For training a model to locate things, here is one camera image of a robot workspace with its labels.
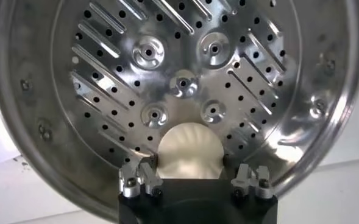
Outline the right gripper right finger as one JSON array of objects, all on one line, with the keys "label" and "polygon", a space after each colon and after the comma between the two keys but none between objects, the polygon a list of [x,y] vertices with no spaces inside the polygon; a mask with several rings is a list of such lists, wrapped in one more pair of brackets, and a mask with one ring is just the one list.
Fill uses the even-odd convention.
[{"label": "right gripper right finger", "polygon": [[223,180],[223,199],[244,200],[247,197],[255,197],[271,200],[274,197],[270,171],[266,166],[253,168],[232,155],[224,155]]}]

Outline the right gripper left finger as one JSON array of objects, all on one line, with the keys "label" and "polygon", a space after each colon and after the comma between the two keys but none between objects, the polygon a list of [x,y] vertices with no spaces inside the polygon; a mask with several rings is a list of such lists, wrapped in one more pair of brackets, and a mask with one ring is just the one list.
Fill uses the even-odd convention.
[{"label": "right gripper left finger", "polygon": [[126,158],[119,169],[119,194],[137,198],[141,194],[159,198],[163,193],[163,180],[157,173],[157,156]]}]

